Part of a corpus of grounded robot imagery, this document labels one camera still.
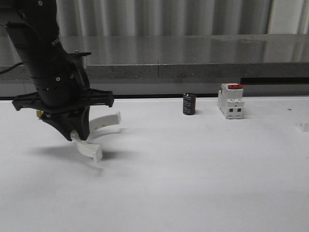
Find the circuit breaker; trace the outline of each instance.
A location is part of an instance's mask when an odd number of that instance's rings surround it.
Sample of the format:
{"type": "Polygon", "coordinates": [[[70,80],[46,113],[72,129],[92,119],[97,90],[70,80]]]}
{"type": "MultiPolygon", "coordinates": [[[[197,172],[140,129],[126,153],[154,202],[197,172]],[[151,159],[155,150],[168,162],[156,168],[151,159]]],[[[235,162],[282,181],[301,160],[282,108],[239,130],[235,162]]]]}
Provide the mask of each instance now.
{"type": "Polygon", "coordinates": [[[218,107],[227,119],[241,119],[245,102],[242,100],[243,86],[231,83],[221,84],[218,107]]]}

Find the black gripper mount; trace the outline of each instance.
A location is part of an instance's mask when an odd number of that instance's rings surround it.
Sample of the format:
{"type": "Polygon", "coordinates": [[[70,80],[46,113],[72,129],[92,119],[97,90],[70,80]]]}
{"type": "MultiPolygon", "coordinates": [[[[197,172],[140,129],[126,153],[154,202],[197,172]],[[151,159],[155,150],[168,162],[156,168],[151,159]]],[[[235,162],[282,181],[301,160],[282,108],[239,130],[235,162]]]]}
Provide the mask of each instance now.
{"type": "Polygon", "coordinates": [[[67,140],[72,141],[71,132],[76,130],[81,140],[89,136],[89,110],[91,105],[112,107],[114,97],[111,91],[87,89],[81,92],[80,98],[72,104],[51,109],[41,100],[37,92],[19,95],[13,100],[17,111],[31,108],[43,111],[41,120],[56,128],[67,140]]]}

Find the robotic arm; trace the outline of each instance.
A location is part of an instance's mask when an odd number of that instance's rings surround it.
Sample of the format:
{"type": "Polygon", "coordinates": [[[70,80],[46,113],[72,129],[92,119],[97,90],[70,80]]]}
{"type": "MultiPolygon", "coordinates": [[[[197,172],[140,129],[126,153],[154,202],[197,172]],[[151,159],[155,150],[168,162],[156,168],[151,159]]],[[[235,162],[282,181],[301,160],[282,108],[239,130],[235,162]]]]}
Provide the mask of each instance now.
{"type": "Polygon", "coordinates": [[[90,89],[82,57],[68,54],[59,40],[56,0],[0,0],[0,26],[10,36],[37,92],[17,96],[16,110],[42,111],[41,120],[71,141],[75,130],[82,140],[89,136],[91,105],[113,105],[110,91],[90,89]]]}

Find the metal wall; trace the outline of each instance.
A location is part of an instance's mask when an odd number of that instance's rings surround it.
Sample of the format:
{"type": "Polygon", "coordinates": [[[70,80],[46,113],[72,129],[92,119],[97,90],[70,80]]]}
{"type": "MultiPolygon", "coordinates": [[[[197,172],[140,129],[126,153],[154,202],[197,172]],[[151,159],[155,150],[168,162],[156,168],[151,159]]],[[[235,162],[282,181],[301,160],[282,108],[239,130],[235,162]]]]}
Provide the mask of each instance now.
{"type": "MultiPolygon", "coordinates": [[[[309,0],[57,0],[61,36],[307,34],[309,0]]],[[[0,29],[0,36],[6,36],[0,29]]]]}

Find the black capacitor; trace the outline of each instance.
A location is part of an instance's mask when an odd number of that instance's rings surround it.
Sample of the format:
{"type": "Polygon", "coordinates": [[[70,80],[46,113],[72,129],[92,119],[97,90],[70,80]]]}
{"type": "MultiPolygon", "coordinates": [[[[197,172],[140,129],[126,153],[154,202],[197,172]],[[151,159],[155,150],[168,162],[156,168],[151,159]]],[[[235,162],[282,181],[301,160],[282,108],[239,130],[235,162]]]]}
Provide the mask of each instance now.
{"type": "Polygon", "coordinates": [[[197,101],[197,96],[194,93],[184,93],[183,94],[183,114],[184,115],[194,115],[195,114],[195,104],[197,101]]]}

